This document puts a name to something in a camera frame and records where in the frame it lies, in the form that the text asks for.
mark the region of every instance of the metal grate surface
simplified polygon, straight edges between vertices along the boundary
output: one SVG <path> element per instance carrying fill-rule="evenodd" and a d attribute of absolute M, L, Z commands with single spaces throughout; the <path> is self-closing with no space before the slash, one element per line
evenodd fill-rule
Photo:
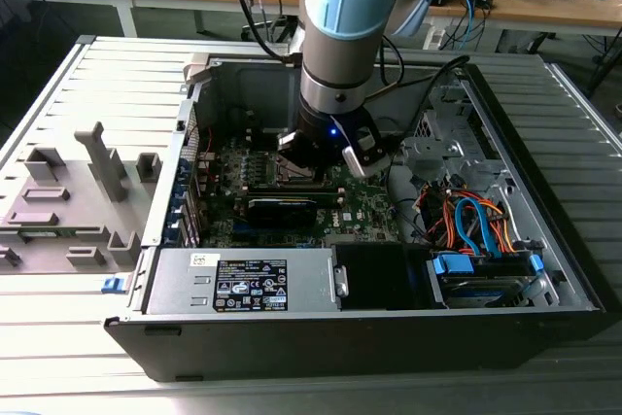
<path fill-rule="evenodd" d="M 10 142 L 14 151 L 0 152 L 0 195 L 19 191 L 26 176 L 20 155 L 38 140 L 86 157 L 60 130 L 85 115 L 104 119 L 104 140 L 122 147 L 121 157 L 132 160 L 145 147 L 165 156 L 182 98 L 182 63 L 189 52 L 209 48 L 261 56 L 255 46 L 232 43 L 100 38 L 77 46 L 44 90 L 36 124 L 17 130 L 25 136 Z M 404 58 L 440 64 L 454 56 L 409 52 Z M 477 55 L 472 61 L 622 292 L 619 148 L 538 57 Z M 102 317 L 126 297 L 101 295 L 102 281 L 101 275 L 0 277 L 0 410 L 99 413 L 110 411 L 109 398 L 122 397 L 115 406 L 123 413 L 622 413 L 622 327 L 508 371 L 158 384 L 103 331 Z"/>

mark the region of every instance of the blue latch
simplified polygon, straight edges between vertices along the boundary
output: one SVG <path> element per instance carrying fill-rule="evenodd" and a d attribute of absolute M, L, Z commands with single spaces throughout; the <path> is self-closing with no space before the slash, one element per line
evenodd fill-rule
<path fill-rule="evenodd" d="M 542 262 L 540 255 L 531 255 L 529 257 L 529 261 L 532 262 L 532 266 L 534 267 L 536 273 L 544 270 L 544 263 Z"/>
<path fill-rule="evenodd" d="M 101 286 L 101 293 L 103 294 L 125 294 L 123 286 L 125 279 L 121 277 L 111 276 L 104 281 L 104 285 Z"/>
<path fill-rule="evenodd" d="M 439 274 L 472 274 L 475 272 L 468 255 L 443 254 L 432 260 L 434 271 Z"/>

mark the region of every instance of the gray plastic part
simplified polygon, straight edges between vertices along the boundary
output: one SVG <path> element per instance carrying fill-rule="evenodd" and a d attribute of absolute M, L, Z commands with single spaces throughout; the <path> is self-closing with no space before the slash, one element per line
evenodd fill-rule
<path fill-rule="evenodd" d="M 0 242 L 25 244 L 28 242 L 28 238 L 23 237 L 17 230 L 6 230 L 0 232 Z"/>
<path fill-rule="evenodd" d="M 65 257 L 75 267 L 106 264 L 104 256 L 97 247 L 69 247 Z"/>
<path fill-rule="evenodd" d="M 67 201 L 69 199 L 69 191 L 65 187 L 50 187 L 48 189 L 31 189 L 23 191 L 21 197 L 27 203 L 50 202 L 50 201 Z"/>
<path fill-rule="evenodd" d="M 72 273 L 76 268 L 66 259 L 69 247 L 97 246 L 106 260 L 105 265 L 93 266 L 93 272 L 115 273 L 131 271 L 133 264 L 117 264 L 107 249 L 111 232 L 117 232 L 121 239 L 129 238 L 135 230 L 142 237 L 156 184 L 141 184 L 135 167 L 135 160 L 125 161 L 127 177 L 121 183 L 127 189 L 127 199 L 123 203 L 112 203 L 100 183 L 93 180 L 88 169 L 88 160 L 66 160 L 64 167 L 56 167 L 54 174 L 58 179 L 52 187 L 65 188 L 71 193 L 66 201 L 26 201 L 16 196 L 8 215 L 0 224 L 5 231 L 0 232 L 0 245 L 11 247 L 21 258 L 21 273 Z M 39 185 L 28 178 L 22 193 L 37 189 Z M 58 225 L 33 227 L 24 226 L 23 232 L 17 225 L 8 224 L 11 213 L 54 212 Z M 0 274 L 12 274 L 12 268 L 0 268 Z"/>
<path fill-rule="evenodd" d="M 35 148 L 26 159 L 24 165 L 33 179 L 41 185 L 56 182 L 53 168 L 65 165 L 54 148 Z"/>
<path fill-rule="evenodd" d="M 119 234 L 114 232 L 108 242 L 108 251 L 115 259 L 115 263 L 124 266 L 135 266 L 140 256 L 140 237 L 136 232 L 129 235 L 127 245 L 123 244 Z"/>
<path fill-rule="evenodd" d="M 0 265 L 10 265 L 16 267 L 20 264 L 21 259 L 16 252 L 7 247 L 0 247 Z"/>
<path fill-rule="evenodd" d="M 81 34 L 76 40 L 76 44 L 93 44 L 97 36 L 93 34 Z"/>
<path fill-rule="evenodd" d="M 138 155 L 136 170 L 143 184 L 157 182 L 161 169 L 162 162 L 157 153 L 141 153 Z"/>
<path fill-rule="evenodd" d="M 99 228 L 90 228 L 89 230 L 76 230 L 76 237 L 83 242 L 108 242 L 110 232 L 105 225 Z"/>
<path fill-rule="evenodd" d="M 117 152 L 108 152 L 101 134 L 104 132 L 104 126 L 98 121 L 91 131 L 76 131 L 74 136 L 76 140 L 85 145 L 90 160 L 93 163 L 93 169 L 97 172 L 99 180 L 104 186 L 104 190 L 108 193 L 108 197 L 113 202 L 124 201 L 127 197 L 127 190 L 121 184 L 119 175 L 119 155 Z"/>
<path fill-rule="evenodd" d="M 13 213 L 8 220 L 9 225 L 57 225 L 55 213 Z"/>

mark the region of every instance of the blue clip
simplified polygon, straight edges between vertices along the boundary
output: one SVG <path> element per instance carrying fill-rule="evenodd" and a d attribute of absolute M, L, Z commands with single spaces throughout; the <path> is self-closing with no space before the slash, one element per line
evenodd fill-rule
<path fill-rule="evenodd" d="M 544 263 L 542 262 L 542 258 L 539 255 L 531 255 L 529 257 L 529 261 L 532 262 L 532 266 L 534 267 L 534 271 L 536 272 L 536 274 L 544 270 Z"/>
<path fill-rule="evenodd" d="M 475 272 L 473 263 L 468 255 L 442 254 L 432 260 L 436 275 L 448 274 L 472 274 Z"/>
<path fill-rule="evenodd" d="M 463 198 L 456 205 L 455 219 L 456 219 L 456 230 L 458 231 L 458 235 L 465 240 L 465 243 L 469 245 L 469 247 L 473 250 L 473 252 L 479 256 L 479 248 L 475 245 L 468 235 L 465 233 L 465 229 L 463 228 L 463 207 L 465 204 L 471 203 L 475 206 L 475 211 L 477 211 L 477 216 L 479 217 L 479 224 L 482 230 L 482 237 L 484 238 L 484 245 L 486 246 L 486 250 L 490 253 L 493 258 L 500 258 L 501 252 L 497 249 L 497 244 L 495 243 L 495 238 L 490 234 L 490 230 L 488 229 L 488 220 L 486 218 L 486 211 L 484 207 L 479 204 L 476 199 L 473 198 Z"/>
<path fill-rule="evenodd" d="M 121 277 L 111 276 L 104 281 L 104 285 L 101 286 L 101 293 L 103 294 L 125 294 L 123 285 L 125 280 Z"/>

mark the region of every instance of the white table leg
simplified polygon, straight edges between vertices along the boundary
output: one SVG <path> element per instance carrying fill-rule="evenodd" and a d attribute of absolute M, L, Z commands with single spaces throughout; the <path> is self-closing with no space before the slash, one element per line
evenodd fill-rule
<path fill-rule="evenodd" d="M 123 36 L 126 38 L 137 38 L 136 25 L 134 24 L 134 16 L 132 15 L 131 0 L 119 0 L 117 2 L 117 14 L 123 29 Z"/>

